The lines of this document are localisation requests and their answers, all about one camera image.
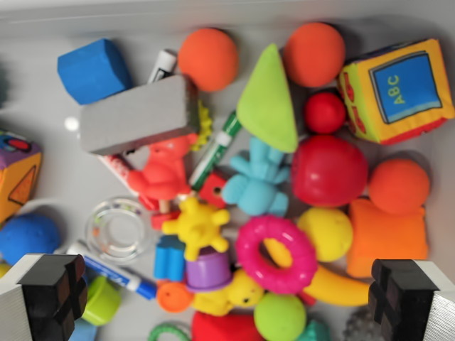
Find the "black-padded silver gripper right finger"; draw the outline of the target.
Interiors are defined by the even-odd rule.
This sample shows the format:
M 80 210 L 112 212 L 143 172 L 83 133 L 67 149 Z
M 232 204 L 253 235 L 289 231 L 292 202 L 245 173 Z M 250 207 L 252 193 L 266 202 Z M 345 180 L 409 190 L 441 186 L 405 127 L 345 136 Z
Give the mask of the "black-padded silver gripper right finger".
M 453 340 L 454 282 L 431 261 L 376 259 L 368 306 L 384 340 Z

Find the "black-padded silver gripper left finger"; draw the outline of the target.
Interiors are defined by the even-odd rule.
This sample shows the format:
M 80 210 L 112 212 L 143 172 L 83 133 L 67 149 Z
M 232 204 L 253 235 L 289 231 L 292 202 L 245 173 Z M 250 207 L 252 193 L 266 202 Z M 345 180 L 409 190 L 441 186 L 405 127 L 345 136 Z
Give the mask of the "black-padded silver gripper left finger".
M 26 254 L 1 278 L 2 340 L 69 340 L 87 304 L 79 254 Z

